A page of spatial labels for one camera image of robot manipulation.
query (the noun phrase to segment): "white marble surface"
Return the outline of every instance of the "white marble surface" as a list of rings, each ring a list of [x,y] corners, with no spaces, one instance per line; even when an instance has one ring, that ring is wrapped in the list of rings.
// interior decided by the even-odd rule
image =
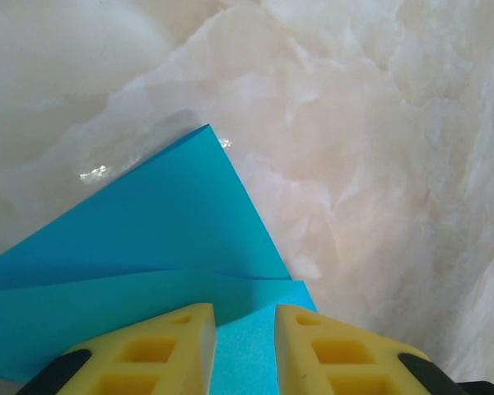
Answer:
[[[321,311],[494,381],[494,0],[1,0],[0,252],[203,123]]]

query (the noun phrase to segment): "marble table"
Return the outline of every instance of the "marble table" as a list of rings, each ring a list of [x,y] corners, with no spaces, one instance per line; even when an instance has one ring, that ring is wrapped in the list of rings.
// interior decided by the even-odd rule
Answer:
[[[494,381],[494,0],[0,0],[0,252],[205,123],[321,312]]]

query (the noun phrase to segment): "folded blue paper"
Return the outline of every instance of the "folded blue paper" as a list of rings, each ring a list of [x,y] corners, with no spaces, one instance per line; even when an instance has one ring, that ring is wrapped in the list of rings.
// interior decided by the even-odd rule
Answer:
[[[211,394],[276,394],[274,308],[314,309],[304,284],[188,270],[0,291],[0,378],[28,381],[78,342],[197,302],[218,325]]]
[[[276,394],[275,305],[315,307],[208,126],[0,256],[0,378],[197,302],[217,318],[211,394]]]
[[[289,279],[210,126],[0,256],[0,289],[161,269]]]

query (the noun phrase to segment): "rectangular hole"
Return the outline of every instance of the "rectangular hole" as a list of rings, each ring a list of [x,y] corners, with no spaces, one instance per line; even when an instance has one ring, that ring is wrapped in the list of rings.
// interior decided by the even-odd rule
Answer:
[[[175,347],[175,339],[168,337],[144,337],[128,343],[118,361],[166,363]]]
[[[321,364],[373,364],[367,349],[354,340],[316,340],[313,350]]]
[[[88,395],[151,395],[158,381],[155,374],[103,374]]]
[[[401,395],[385,375],[337,376],[330,377],[329,382],[337,395]]]

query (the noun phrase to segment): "yellow foam pad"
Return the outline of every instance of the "yellow foam pad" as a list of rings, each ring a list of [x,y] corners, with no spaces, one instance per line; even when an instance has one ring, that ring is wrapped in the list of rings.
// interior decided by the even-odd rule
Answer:
[[[193,304],[76,345],[91,358],[58,395],[207,394],[216,350],[211,304]]]
[[[275,347],[281,395],[428,395],[397,357],[422,352],[307,309],[277,306]]]

